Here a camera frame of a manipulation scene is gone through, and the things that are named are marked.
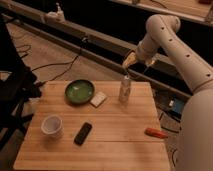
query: chair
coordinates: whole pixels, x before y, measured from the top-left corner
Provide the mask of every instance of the chair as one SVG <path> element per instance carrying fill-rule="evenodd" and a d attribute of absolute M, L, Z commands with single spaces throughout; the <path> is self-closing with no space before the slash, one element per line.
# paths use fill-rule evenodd
<path fill-rule="evenodd" d="M 29 98 L 41 96 L 39 87 L 35 84 L 37 77 L 24 64 L 16 51 L 12 39 L 0 13 L 0 71 L 8 72 L 9 76 L 0 78 L 0 150 L 10 139 L 15 130 L 24 135 L 24 123 L 30 121 L 33 114 L 22 117 L 24 103 Z"/>

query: clear bottle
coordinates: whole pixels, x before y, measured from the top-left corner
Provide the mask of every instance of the clear bottle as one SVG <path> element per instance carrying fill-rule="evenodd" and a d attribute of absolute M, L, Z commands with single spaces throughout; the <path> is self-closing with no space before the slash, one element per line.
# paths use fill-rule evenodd
<path fill-rule="evenodd" d="M 128 75 L 125 75 L 120 85 L 119 101 L 122 103 L 126 103 L 129 99 L 130 91 L 131 79 Z"/>

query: white cup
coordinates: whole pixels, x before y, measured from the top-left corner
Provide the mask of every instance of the white cup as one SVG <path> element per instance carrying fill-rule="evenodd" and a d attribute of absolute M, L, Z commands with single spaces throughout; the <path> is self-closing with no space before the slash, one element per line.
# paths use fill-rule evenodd
<path fill-rule="evenodd" d="M 57 115 L 50 115 L 44 118 L 41 124 L 41 130 L 45 135 L 51 138 L 61 138 L 63 135 L 61 118 Z"/>

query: white bottle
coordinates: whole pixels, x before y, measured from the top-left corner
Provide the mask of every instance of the white bottle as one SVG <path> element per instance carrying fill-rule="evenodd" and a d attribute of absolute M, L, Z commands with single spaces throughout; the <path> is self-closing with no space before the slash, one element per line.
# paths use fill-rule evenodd
<path fill-rule="evenodd" d="M 130 91 L 131 79 L 128 75 L 125 75 L 120 85 L 119 101 L 122 103 L 126 103 L 129 99 Z"/>
<path fill-rule="evenodd" d="M 57 6 L 57 9 L 58 9 L 58 11 L 57 11 L 58 20 L 59 20 L 60 22 L 65 21 L 64 12 L 62 11 L 62 9 L 61 9 L 59 3 L 56 3 L 56 6 Z"/>

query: black remote control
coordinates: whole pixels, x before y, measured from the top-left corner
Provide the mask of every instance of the black remote control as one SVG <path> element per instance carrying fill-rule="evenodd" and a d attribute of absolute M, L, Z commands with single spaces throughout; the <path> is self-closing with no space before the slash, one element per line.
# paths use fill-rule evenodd
<path fill-rule="evenodd" d="M 78 134 L 75 136 L 74 142 L 77 145 L 82 145 L 91 129 L 92 125 L 90 123 L 85 122 Z"/>

